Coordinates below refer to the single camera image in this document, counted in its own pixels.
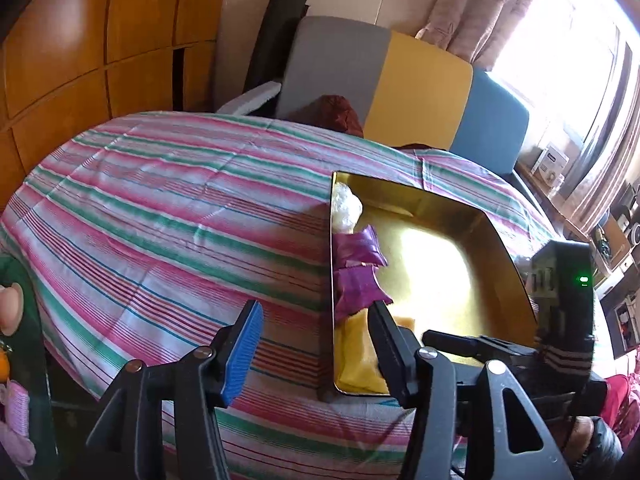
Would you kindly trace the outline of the person's right hand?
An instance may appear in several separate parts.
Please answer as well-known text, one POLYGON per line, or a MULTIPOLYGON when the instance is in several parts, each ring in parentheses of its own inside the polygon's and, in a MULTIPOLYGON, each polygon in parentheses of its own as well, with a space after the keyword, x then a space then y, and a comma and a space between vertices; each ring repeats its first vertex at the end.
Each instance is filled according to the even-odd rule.
POLYGON ((620 439, 601 417, 563 422, 554 438, 575 480, 611 478, 624 454, 620 439))

